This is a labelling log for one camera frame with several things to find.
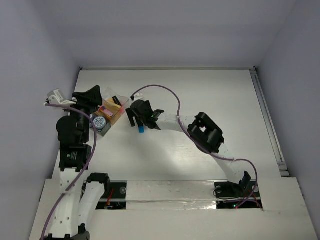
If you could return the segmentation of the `blue black highlighter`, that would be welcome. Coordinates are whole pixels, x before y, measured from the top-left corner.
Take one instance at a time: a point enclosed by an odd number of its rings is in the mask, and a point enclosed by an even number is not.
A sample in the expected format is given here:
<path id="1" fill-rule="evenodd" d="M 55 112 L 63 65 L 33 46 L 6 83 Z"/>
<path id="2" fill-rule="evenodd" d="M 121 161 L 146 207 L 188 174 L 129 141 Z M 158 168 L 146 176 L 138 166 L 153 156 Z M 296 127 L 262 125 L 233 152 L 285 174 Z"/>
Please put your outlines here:
<path id="1" fill-rule="evenodd" d="M 145 127 L 144 127 L 144 124 L 143 123 L 139 123 L 138 124 L 138 132 L 140 134 L 143 134 L 145 132 Z"/>

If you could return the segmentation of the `pink black highlighter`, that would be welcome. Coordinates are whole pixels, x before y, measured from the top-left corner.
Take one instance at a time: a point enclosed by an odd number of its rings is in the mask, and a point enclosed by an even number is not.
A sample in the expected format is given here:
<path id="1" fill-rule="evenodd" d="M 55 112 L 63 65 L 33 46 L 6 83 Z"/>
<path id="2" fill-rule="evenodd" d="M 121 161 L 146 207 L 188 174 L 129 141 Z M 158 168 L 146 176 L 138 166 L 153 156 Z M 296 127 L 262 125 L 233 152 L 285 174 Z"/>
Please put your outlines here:
<path id="1" fill-rule="evenodd" d="M 120 100 L 118 99 L 118 97 L 115 95 L 115 96 L 112 97 L 112 99 L 113 99 L 113 101 L 114 101 L 116 104 L 122 106 L 122 108 L 120 109 L 120 111 L 123 112 L 123 105 L 122 105 L 122 103 L 120 102 Z"/>

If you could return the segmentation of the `round blue white tape tin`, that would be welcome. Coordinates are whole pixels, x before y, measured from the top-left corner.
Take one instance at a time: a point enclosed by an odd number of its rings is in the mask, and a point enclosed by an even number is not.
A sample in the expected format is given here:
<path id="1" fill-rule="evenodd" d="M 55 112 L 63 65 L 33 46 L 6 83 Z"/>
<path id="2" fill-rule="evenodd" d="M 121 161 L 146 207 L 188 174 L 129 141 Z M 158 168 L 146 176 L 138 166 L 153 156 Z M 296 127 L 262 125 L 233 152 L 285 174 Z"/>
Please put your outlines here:
<path id="1" fill-rule="evenodd" d="M 102 131 L 107 126 L 107 120 L 103 116 L 95 117 L 93 123 L 95 128 L 99 131 Z"/>

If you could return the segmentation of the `yellow highlighter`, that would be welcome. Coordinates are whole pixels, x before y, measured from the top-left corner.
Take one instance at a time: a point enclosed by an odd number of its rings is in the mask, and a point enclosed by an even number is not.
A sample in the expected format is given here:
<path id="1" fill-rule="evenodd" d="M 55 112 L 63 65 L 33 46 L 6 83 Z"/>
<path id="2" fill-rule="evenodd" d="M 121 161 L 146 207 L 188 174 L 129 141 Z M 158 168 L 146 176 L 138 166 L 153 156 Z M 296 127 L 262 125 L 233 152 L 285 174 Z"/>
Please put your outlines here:
<path id="1" fill-rule="evenodd" d="M 111 106 L 113 106 L 113 107 L 115 107 L 115 108 L 118 108 L 119 110 L 122 108 L 122 106 L 116 104 L 113 99 L 108 99 L 106 102 L 107 102 L 108 104 L 110 104 Z"/>

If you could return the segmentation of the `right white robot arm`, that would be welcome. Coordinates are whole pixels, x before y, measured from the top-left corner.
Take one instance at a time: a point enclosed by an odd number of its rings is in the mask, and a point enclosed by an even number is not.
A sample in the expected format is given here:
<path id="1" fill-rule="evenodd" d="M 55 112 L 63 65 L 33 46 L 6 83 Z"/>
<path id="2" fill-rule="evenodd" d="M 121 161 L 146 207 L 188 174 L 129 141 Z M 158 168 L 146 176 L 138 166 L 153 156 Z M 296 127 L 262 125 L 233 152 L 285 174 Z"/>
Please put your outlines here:
<path id="1" fill-rule="evenodd" d="M 223 131 L 206 113 L 200 112 L 196 116 L 169 114 L 160 109 L 152 110 L 148 100 L 134 101 L 126 109 L 126 113 L 132 127 L 186 134 L 200 151 L 211 155 L 217 162 L 235 196 L 242 196 L 248 191 L 250 174 L 229 151 Z"/>

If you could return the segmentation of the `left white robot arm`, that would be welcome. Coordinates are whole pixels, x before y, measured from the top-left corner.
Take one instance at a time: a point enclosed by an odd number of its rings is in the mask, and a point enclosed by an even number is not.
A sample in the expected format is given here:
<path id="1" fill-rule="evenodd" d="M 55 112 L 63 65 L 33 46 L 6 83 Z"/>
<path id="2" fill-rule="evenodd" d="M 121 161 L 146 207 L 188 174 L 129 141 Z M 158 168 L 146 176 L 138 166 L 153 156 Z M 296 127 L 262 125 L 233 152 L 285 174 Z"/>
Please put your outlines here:
<path id="1" fill-rule="evenodd" d="M 56 124 L 59 141 L 60 196 L 42 229 L 42 240 L 88 240 L 90 221 L 101 198 L 110 194 L 107 173 L 88 174 L 94 156 L 98 131 L 91 114 L 103 104 L 98 85 L 85 92 L 74 92 L 66 99 L 59 89 L 51 91 L 46 107 L 68 114 Z"/>

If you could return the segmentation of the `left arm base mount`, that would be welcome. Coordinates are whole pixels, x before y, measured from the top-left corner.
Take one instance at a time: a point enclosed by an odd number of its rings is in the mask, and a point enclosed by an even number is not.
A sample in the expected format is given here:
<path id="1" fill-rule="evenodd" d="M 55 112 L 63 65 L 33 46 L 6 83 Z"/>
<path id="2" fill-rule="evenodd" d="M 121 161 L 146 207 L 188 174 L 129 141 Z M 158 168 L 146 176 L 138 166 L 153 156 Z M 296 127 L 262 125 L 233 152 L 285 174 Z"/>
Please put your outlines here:
<path id="1" fill-rule="evenodd" d="M 125 210 L 127 205 L 127 181 L 112 181 L 109 192 L 99 200 L 96 210 Z"/>

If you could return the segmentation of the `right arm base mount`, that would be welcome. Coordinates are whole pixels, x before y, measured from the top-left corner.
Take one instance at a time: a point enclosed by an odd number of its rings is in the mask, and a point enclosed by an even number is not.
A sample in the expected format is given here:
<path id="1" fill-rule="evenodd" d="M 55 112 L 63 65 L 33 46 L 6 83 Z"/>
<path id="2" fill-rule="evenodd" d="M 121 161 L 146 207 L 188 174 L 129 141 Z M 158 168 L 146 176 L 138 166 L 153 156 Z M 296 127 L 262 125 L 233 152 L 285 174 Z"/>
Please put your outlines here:
<path id="1" fill-rule="evenodd" d="M 246 171 L 238 184 L 229 181 L 215 182 L 212 194 L 218 210 L 263 209 L 259 186 Z"/>

